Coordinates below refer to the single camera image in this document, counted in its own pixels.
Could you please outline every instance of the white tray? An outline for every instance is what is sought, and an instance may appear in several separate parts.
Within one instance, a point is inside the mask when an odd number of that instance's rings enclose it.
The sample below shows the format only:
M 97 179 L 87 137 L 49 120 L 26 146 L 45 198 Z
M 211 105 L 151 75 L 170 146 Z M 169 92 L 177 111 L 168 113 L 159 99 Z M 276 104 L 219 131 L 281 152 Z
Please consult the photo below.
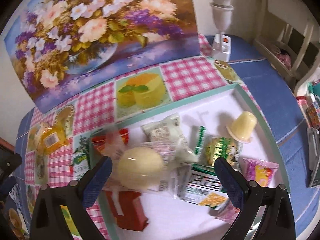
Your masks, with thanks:
M 242 111 L 252 112 L 257 117 L 258 123 L 252 133 L 252 143 L 243 146 L 240 155 L 241 167 L 243 167 L 244 157 L 279 163 L 279 170 L 271 181 L 270 187 L 284 183 L 289 190 L 284 164 L 271 132 L 254 103 L 238 84 L 207 91 L 153 109 L 123 121 L 119 126 L 129 128 L 129 143 L 145 142 L 147 137 L 142 132 L 141 125 L 160 121 L 178 112 L 184 135 L 191 142 L 194 141 L 193 128 L 199 125 L 206 126 L 208 133 L 212 135 L 229 137 L 225 126 L 237 118 Z M 143 232 L 119 229 L 114 225 L 112 227 L 110 225 L 112 215 L 106 210 L 106 198 L 100 194 L 99 205 L 112 240 L 213 240 L 221 239 L 230 226 L 221 220 L 214 219 L 212 215 L 216 215 L 215 211 L 207 206 L 153 194 L 143 194 L 140 198 L 145 215 L 149 218 L 149 225 Z

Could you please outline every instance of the screw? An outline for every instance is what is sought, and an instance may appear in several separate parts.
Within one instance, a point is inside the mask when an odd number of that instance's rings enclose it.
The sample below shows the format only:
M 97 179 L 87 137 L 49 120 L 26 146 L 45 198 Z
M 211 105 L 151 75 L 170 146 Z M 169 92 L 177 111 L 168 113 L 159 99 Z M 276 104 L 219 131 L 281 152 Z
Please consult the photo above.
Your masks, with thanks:
M 47 189 L 47 187 L 48 187 L 48 184 L 43 184 L 43 185 L 41 185 L 41 187 L 40 187 L 40 188 L 41 188 L 42 190 L 46 190 L 46 189 Z
M 250 185 L 251 187 L 256 187 L 256 186 L 258 185 L 258 183 L 255 182 L 254 180 L 250 180 L 250 181 L 249 181 L 249 185 Z
M 286 189 L 285 184 L 279 184 L 279 188 L 282 190 L 285 190 Z
M 70 181 L 69 185 L 71 187 L 74 187 L 74 186 L 78 185 L 78 181 L 76 179 L 73 179 L 72 181 Z

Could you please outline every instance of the pink checkered tablecloth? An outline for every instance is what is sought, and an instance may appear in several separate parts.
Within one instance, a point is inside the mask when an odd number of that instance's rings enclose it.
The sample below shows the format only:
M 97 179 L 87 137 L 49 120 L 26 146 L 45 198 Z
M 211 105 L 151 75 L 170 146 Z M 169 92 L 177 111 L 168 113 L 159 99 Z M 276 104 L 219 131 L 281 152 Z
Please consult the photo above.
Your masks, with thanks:
M 74 106 L 73 133 L 71 138 L 68 139 L 69 144 L 49 155 L 48 183 L 50 187 L 62 187 L 72 180 L 69 163 L 72 153 L 77 147 L 76 141 L 79 136 L 95 131 L 107 123 L 117 122 L 115 117 L 115 86 L 116 81 L 119 79 L 143 72 L 147 69 L 158 68 L 172 101 L 178 101 L 204 91 L 227 85 L 228 82 L 222 78 L 218 71 L 212 67 L 211 63 L 206 60 L 205 56 L 210 55 L 211 46 L 203 35 L 199 35 L 199 42 L 202 56 L 157 64 L 118 76 L 92 90 L 68 99 L 47 114 L 41 114 L 41 112 L 35 108 L 30 128 L 39 124 L 41 121 L 52 125 L 55 115 L 60 109 L 70 104 Z M 241 86 L 249 94 L 258 109 L 260 109 L 247 86 L 245 84 L 241 84 Z M 35 152 L 27 152 L 25 157 L 25 182 L 29 185 L 35 185 L 34 163 Z M 88 208 L 87 212 L 103 236 L 106 239 L 110 239 L 98 203 Z

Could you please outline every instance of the white wall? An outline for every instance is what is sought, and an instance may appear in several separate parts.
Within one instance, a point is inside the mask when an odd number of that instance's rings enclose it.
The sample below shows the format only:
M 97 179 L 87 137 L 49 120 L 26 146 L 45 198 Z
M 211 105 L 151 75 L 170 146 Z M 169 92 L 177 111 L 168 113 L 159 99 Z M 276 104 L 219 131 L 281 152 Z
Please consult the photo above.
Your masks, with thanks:
M 198 32 L 206 35 L 217 33 L 209 5 L 212 0 L 193 0 L 193 2 Z M 260 0 L 234 0 L 233 22 L 227 33 L 251 41 L 254 35 L 256 5 L 259 2 Z M 3 39 L 11 24 L 12 21 L 9 21 L 0 35 L 0 137 L 15 145 L 20 121 L 34 107 L 34 103 L 18 80 L 5 50 Z

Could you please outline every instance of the round yellow object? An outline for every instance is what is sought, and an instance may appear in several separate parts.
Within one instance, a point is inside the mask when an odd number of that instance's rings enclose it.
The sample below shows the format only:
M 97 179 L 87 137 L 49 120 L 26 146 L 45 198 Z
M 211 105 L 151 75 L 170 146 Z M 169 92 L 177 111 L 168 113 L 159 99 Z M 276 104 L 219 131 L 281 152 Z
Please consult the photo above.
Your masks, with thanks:
M 159 153 L 147 147 L 135 147 L 125 151 L 119 160 L 118 179 L 127 188 L 146 190 L 160 183 L 163 168 Z

